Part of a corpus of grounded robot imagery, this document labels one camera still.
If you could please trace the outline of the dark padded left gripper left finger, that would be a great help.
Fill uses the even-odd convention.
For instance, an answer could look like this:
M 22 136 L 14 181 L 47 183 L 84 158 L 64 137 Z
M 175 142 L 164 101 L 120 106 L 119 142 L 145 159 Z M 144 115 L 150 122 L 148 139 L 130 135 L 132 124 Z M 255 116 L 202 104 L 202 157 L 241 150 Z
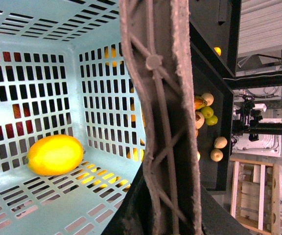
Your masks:
M 140 166 L 121 206 L 102 234 L 150 235 L 153 223 L 151 196 Z

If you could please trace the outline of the dark padded left gripper right finger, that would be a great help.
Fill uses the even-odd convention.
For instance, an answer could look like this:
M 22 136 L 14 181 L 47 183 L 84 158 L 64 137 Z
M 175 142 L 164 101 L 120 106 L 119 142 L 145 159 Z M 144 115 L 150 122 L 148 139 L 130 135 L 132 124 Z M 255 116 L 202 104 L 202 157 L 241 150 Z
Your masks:
M 209 194 L 204 186 L 201 191 L 202 234 L 203 235 L 250 235 L 251 233 L 233 218 Z

